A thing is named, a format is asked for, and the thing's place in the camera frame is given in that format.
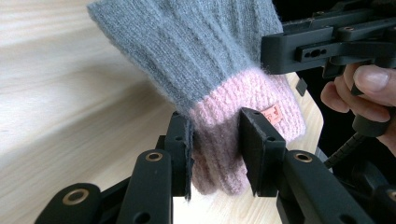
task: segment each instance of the wooden surface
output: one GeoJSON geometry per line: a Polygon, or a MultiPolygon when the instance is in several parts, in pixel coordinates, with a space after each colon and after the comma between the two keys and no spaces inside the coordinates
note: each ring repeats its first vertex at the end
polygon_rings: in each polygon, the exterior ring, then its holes
{"type": "MultiPolygon", "coordinates": [[[[165,134],[174,108],[90,20],[88,1],[0,1],[0,223],[33,223],[77,182],[107,189],[165,134]]],[[[298,78],[289,74],[290,83],[298,78]]],[[[307,132],[288,149],[314,152],[323,124],[298,97],[307,132]]],[[[175,223],[278,223],[276,199],[221,192],[187,203],[175,223]]]]}

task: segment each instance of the hole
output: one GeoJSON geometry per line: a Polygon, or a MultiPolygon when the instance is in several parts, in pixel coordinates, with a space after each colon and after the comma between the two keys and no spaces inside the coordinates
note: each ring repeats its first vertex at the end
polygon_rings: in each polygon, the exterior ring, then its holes
{"type": "Polygon", "coordinates": [[[311,52],[311,57],[316,58],[320,55],[320,49],[315,49],[311,52]]]}
{"type": "Polygon", "coordinates": [[[148,223],[150,219],[149,213],[138,213],[134,216],[134,223],[143,224],[148,223]]]}
{"type": "Polygon", "coordinates": [[[304,153],[296,153],[294,154],[294,159],[296,159],[297,161],[303,161],[303,162],[311,162],[312,158],[304,153]]]}
{"type": "Polygon", "coordinates": [[[82,203],[88,197],[90,192],[87,189],[74,189],[64,195],[62,202],[66,205],[75,205],[82,203]]]}
{"type": "Polygon", "coordinates": [[[146,156],[146,161],[160,161],[162,158],[163,154],[158,152],[152,152],[146,156]]]}
{"type": "Polygon", "coordinates": [[[346,224],[356,224],[355,218],[353,218],[353,217],[351,217],[351,216],[349,216],[349,215],[341,215],[341,216],[340,216],[340,220],[341,220],[343,223],[346,223],[346,224]]]}

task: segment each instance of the glove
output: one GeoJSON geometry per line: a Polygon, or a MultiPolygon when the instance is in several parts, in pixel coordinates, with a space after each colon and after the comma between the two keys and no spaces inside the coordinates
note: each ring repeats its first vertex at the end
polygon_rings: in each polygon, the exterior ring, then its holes
{"type": "Polygon", "coordinates": [[[203,194],[240,194],[248,186],[237,151],[241,107],[263,111],[276,105],[283,119],[275,127],[287,140],[304,132],[304,122],[297,119],[295,100],[285,97],[289,86],[267,76],[202,5],[189,6],[103,0],[88,9],[112,43],[194,124],[194,186],[203,194]]]}

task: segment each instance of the orange tag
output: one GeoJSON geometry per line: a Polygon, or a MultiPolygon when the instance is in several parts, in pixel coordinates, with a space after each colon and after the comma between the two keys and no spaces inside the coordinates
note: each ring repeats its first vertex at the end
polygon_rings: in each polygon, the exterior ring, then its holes
{"type": "Polygon", "coordinates": [[[279,109],[279,105],[275,104],[268,109],[262,111],[262,114],[270,121],[272,125],[278,124],[282,119],[282,112],[279,109]]]}

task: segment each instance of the finger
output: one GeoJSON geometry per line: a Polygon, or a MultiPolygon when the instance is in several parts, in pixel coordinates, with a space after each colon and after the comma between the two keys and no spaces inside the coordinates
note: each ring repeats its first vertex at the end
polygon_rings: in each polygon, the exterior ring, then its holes
{"type": "Polygon", "coordinates": [[[351,90],[352,86],[354,84],[353,76],[355,74],[355,71],[361,66],[361,63],[351,63],[346,66],[346,70],[344,71],[344,74],[342,77],[344,78],[346,85],[348,88],[351,90]]]}
{"type": "Polygon", "coordinates": [[[390,119],[389,111],[384,106],[352,95],[342,77],[337,77],[334,83],[338,95],[355,113],[378,122],[385,122],[390,119]]]}
{"type": "Polygon", "coordinates": [[[382,105],[396,105],[396,70],[375,65],[359,67],[353,77],[356,86],[382,105]]]}
{"type": "Polygon", "coordinates": [[[326,86],[324,86],[320,94],[320,100],[323,104],[337,112],[346,113],[349,111],[349,106],[338,95],[334,82],[328,82],[326,86]]]}
{"type": "Polygon", "coordinates": [[[396,157],[396,118],[393,118],[385,134],[377,137],[396,157]]]}

